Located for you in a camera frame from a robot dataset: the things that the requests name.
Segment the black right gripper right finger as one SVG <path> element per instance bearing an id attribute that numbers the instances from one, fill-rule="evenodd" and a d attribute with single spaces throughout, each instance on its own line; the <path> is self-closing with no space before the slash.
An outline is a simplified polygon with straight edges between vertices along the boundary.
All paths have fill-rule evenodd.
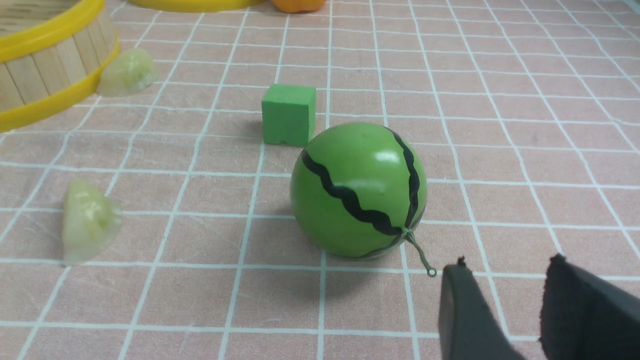
<path id="1" fill-rule="evenodd" d="M 539 338 L 549 360 L 637 360 L 640 300 L 556 254 L 546 271 Z"/>

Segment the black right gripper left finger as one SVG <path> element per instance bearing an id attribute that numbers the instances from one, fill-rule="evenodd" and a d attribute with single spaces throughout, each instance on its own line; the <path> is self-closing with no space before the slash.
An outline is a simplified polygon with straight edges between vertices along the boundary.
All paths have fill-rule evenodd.
<path id="1" fill-rule="evenodd" d="M 438 329 L 443 360 L 524 358 L 496 322 L 464 257 L 443 268 Z"/>

